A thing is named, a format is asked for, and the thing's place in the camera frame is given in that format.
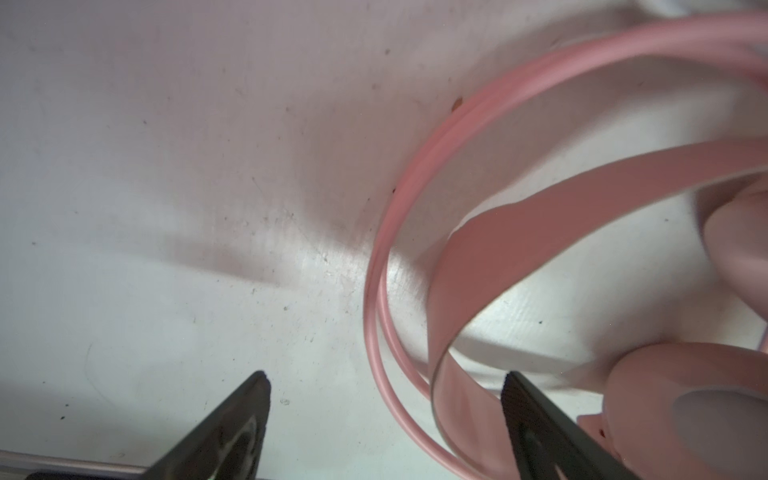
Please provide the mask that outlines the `pink cat-ear headphones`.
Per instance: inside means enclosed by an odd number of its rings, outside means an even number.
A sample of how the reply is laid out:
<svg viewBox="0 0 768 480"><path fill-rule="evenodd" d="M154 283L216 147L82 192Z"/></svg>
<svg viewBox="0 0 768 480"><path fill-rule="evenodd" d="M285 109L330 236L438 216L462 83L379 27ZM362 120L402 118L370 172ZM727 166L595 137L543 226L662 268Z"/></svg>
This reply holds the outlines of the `pink cat-ear headphones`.
<svg viewBox="0 0 768 480"><path fill-rule="evenodd" d="M499 401L452 358L461 330L497 296L583 237L686 190L758 172L763 139L686 145L616 161L468 221L450 238L428 300L428 373L412 365L387 300L389 253L409 210L442 166L488 124L569 79L638 56L690 59L762 83L763 12L663 20L549 52L488 85L453 113L401 176L377 232L363 300L374 381L390 413L431 458L462 479L514 479Z"/></svg>

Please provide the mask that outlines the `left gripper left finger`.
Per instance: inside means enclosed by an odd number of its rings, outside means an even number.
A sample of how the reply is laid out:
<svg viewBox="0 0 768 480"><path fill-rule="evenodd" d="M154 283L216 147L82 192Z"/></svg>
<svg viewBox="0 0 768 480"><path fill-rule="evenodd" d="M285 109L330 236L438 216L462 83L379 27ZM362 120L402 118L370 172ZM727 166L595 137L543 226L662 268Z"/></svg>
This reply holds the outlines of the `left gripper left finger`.
<svg viewBox="0 0 768 480"><path fill-rule="evenodd" d="M143 479L255 479L270 413L271 384L254 372Z"/></svg>

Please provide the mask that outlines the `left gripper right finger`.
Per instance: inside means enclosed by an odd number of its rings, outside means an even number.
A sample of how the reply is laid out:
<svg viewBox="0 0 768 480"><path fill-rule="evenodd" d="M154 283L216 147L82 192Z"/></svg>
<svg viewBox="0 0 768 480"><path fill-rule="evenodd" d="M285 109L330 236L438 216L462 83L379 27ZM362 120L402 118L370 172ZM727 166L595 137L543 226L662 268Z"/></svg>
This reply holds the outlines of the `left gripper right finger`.
<svg viewBox="0 0 768 480"><path fill-rule="evenodd" d="M522 373L505 377L500 395L522 479L634 479Z"/></svg>

